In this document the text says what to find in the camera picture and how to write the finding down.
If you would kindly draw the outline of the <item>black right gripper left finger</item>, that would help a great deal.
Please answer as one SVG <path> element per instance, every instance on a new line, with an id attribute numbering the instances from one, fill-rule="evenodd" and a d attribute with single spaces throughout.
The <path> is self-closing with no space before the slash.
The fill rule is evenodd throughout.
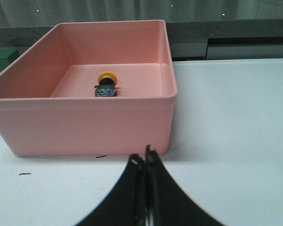
<path id="1" fill-rule="evenodd" d="M 137 154 L 127 165 L 114 187 L 102 202 L 78 226 L 146 225 L 145 162 Z"/>

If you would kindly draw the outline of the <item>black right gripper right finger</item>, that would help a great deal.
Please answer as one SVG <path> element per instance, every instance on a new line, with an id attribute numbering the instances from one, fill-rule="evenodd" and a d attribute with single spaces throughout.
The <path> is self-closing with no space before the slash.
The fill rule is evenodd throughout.
<path id="1" fill-rule="evenodd" d="M 222 226 L 175 182 L 150 145 L 145 150 L 147 208 L 153 226 Z"/>

